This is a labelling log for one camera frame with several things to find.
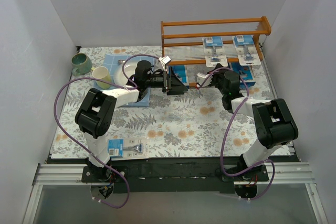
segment white plate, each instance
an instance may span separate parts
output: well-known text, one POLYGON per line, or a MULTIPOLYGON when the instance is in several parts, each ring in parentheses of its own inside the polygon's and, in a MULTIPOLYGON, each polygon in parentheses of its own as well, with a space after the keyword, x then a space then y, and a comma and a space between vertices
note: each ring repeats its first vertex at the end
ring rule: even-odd
MULTIPOLYGON (((130 62, 126 63, 125 65, 125 73, 128 77, 131 77, 135 74, 135 69, 137 68, 137 62, 130 62)), ((113 79, 115 84, 124 86, 128 79, 125 77, 124 73, 122 72, 122 64, 118 66, 116 71, 114 72, 113 79)))

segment orange wooden rack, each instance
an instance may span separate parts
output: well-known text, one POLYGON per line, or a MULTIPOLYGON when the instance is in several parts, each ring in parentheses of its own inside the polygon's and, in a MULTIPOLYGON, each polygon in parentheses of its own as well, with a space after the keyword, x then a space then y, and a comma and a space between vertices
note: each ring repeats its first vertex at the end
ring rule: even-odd
MULTIPOLYGON (((237 35, 252 35, 260 60, 263 60, 262 52, 259 48, 260 35, 270 35, 271 26, 265 16, 261 18, 240 18, 240 19, 216 19, 216 20, 199 20, 199 21, 184 21, 184 22, 161 22, 161 42, 162 42, 162 55, 164 56, 164 49, 167 47, 183 47, 183 46, 201 46, 202 41, 196 42, 179 42, 179 43, 166 43, 168 39, 187 39, 187 38, 202 38, 214 36, 237 36, 237 35), (213 24, 232 24, 232 23, 258 23, 255 30, 241 30, 241 31, 224 31, 222 33, 198 33, 198 34, 165 34, 164 27, 168 26, 190 26, 190 25, 213 25, 213 24)), ((224 40, 224 44, 233 44, 232 40, 224 40)), ((228 62, 239 62, 238 57, 229 58, 228 62)), ((191 65, 191 64, 205 64, 204 59, 194 60, 174 60, 170 65, 191 65)))

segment blue label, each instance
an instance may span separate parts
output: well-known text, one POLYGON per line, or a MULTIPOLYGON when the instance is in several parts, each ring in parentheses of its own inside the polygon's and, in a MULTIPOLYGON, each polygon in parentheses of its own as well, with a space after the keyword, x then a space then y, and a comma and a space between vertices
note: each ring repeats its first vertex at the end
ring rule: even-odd
POLYGON ((123 139, 110 139, 107 147, 110 157, 122 157, 123 139))
POLYGON ((239 35, 235 36, 235 44, 236 46, 242 45, 253 45, 254 41, 251 35, 239 35))
POLYGON ((218 36, 217 37, 209 37, 209 39, 210 38, 211 38, 211 40, 208 40, 208 38, 204 38, 205 45, 207 47, 212 47, 212 46, 221 47, 223 45, 221 37, 218 37, 218 36))

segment floral tablecloth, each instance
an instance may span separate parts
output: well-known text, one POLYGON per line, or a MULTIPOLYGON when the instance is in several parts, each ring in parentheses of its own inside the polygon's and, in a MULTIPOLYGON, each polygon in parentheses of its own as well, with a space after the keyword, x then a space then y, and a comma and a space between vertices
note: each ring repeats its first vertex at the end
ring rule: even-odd
MULTIPOLYGON (((104 62, 105 54, 150 54, 161 55, 160 46, 81 48, 93 66, 104 62)), ((190 82, 198 72, 208 71, 205 65, 187 66, 190 82)), ((255 86, 250 96, 256 99, 273 99, 262 66, 253 67, 255 86)), ((75 115, 93 81, 81 80, 70 85, 60 117, 67 131, 86 145, 82 132, 75 123, 75 115)), ((181 96, 167 96, 161 89, 152 89, 147 108, 118 108, 114 111, 107 139, 124 137, 147 137, 150 157, 201 157, 219 156, 224 131, 231 114, 223 109, 222 95, 215 88, 198 92, 190 89, 181 96)), ((239 156, 246 152, 257 138, 252 118, 237 115, 226 141, 224 155, 239 156)), ((290 155, 287 146, 275 151, 274 155, 290 155)), ((59 128, 56 131, 52 158, 85 158, 88 154, 59 128)))

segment gray floor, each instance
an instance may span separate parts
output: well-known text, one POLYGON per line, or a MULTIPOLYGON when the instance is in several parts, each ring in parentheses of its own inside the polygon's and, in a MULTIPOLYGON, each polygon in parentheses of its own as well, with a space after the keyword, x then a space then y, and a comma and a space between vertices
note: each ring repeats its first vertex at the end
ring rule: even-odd
MULTIPOLYGON (((112 195, 113 203, 125 195, 112 195)), ((216 192, 131 193, 122 209, 91 199, 89 186, 44 186, 38 223, 317 223, 305 185, 272 185, 252 202, 216 192)))

